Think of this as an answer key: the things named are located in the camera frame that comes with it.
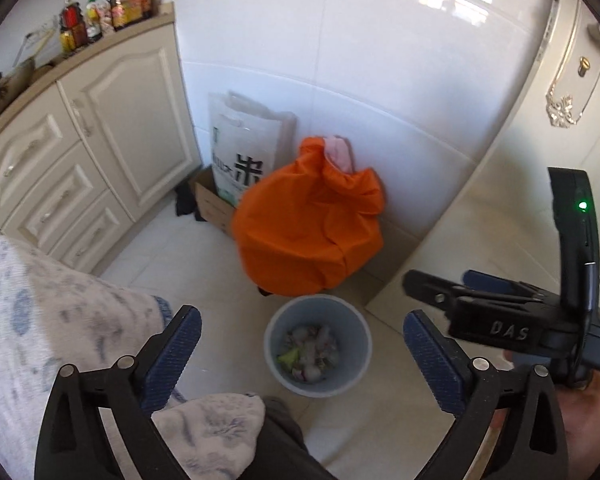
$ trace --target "trash can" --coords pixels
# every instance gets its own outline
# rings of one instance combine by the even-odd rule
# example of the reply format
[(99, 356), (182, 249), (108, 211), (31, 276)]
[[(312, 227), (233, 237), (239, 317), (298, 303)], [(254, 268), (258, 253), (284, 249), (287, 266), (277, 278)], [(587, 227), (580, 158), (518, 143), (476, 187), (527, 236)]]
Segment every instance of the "trash can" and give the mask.
[[(287, 334), (302, 325), (328, 325), (338, 343), (338, 365), (317, 383), (296, 381), (278, 362)], [(371, 354), (365, 318), (346, 301), (327, 294), (289, 301), (271, 318), (264, 334), (264, 355), (271, 372), (285, 388), (305, 397), (332, 397), (348, 390), (365, 374)]]

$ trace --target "gray pants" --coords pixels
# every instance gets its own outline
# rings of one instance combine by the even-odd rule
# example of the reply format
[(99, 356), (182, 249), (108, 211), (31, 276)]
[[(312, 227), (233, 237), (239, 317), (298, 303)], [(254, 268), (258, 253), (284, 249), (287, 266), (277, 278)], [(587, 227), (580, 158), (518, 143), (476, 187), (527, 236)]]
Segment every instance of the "gray pants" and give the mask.
[(265, 398), (266, 414), (256, 456), (239, 480), (337, 480), (309, 455), (300, 426), (286, 406)]

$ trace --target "drawer handle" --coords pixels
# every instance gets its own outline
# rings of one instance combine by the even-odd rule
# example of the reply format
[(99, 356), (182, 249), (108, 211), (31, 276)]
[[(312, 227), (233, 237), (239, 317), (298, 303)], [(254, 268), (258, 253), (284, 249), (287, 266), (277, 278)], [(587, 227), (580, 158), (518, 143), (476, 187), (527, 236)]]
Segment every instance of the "drawer handle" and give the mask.
[(87, 121), (80, 113), (80, 108), (78, 108), (78, 104), (75, 100), (71, 101), (71, 110), (74, 111), (75, 120), (78, 121), (78, 127), (82, 130), (85, 136), (91, 137), (93, 132), (91, 131), (90, 126), (87, 124)]
[(42, 215), (42, 218), (40, 219), (40, 223), (43, 224), (47, 220), (49, 220), (55, 214), (55, 212), (58, 211), (58, 208), (62, 205), (62, 202), (64, 202), (70, 196), (71, 196), (71, 190), (67, 189), (64, 193), (62, 193), (62, 195), (60, 196), (60, 199), (56, 202), (56, 205), (52, 207), (51, 211)]
[(86, 246), (81, 248), (77, 253), (75, 253), (76, 260), (78, 258), (80, 258), (89, 249), (91, 249), (91, 247), (93, 247), (94, 243), (96, 243), (96, 241), (98, 241), (98, 238), (100, 237), (100, 235), (102, 234), (103, 231), (104, 231), (104, 228), (102, 228), (102, 227), (99, 227), (98, 229), (96, 229), (96, 231), (93, 233), (93, 236), (91, 237), (91, 241)]
[(39, 143), (40, 141), (37, 139), (32, 140), (27, 146), (27, 148), (20, 154), (20, 156), (16, 160), (14, 160), (10, 165), (7, 166), (7, 169), (4, 171), (2, 176), (4, 178), (9, 178), (11, 176), (11, 173), (13, 173), (13, 170), (15, 170), (23, 160), (26, 160), (26, 158), (33, 152), (33, 150), (35, 150), (38, 147)]

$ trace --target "chinese character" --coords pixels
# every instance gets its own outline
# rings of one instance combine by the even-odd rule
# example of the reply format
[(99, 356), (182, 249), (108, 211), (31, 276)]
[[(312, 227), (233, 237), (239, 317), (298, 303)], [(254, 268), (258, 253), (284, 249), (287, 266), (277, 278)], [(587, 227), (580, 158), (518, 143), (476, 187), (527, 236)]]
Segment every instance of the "chinese character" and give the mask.
[(235, 179), (240, 182), (243, 180), (245, 186), (251, 185), (251, 175), (253, 175), (254, 183), (260, 181), (259, 175), (262, 174), (262, 161), (253, 160), (251, 157), (246, 160), (239, 153), (236, 154), (238, 161), (235, 163)]

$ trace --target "hand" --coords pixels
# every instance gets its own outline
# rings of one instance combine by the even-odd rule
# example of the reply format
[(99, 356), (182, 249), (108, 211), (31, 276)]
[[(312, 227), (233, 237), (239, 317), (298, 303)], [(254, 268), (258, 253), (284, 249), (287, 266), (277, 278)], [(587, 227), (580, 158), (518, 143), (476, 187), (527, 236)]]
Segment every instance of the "hand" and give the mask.
[[(594, 371), (585, 390), (556, 386), (569, 453), (569, 480), (587, 480), (600, 465), (600, 372)], [(506, 410), (498, 410), (491, 423), (501, 428)]]

